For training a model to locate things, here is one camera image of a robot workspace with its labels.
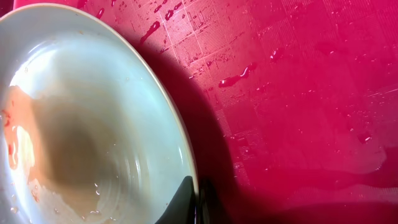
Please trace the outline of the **light blue plate right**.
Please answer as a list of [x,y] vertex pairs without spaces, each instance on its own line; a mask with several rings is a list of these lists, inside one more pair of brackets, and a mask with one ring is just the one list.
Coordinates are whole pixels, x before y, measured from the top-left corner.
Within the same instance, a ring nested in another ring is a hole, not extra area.
[[61,4],[1,18],[1,222],[156,223],[193,179],[167,91],[104,22]]

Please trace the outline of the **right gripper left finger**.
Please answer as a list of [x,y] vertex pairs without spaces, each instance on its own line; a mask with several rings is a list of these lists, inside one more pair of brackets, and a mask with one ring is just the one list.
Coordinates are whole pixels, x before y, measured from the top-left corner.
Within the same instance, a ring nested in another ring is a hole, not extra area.
[[196,198],[193,179],[186,176],[155,224],[194,224]]

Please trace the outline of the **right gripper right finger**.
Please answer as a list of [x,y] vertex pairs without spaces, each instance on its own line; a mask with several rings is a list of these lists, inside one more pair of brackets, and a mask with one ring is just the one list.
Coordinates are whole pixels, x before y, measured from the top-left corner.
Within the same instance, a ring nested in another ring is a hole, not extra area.
[[205,179],[199,187],[198,223],[222,224],[224,211],[213,184]]

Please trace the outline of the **red plastic tray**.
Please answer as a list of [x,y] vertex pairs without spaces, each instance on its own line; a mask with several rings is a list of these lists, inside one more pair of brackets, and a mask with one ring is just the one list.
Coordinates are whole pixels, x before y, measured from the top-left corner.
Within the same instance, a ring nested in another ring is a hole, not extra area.
[[397,222],[397,1],[68,1],[172,95],[212,223]]

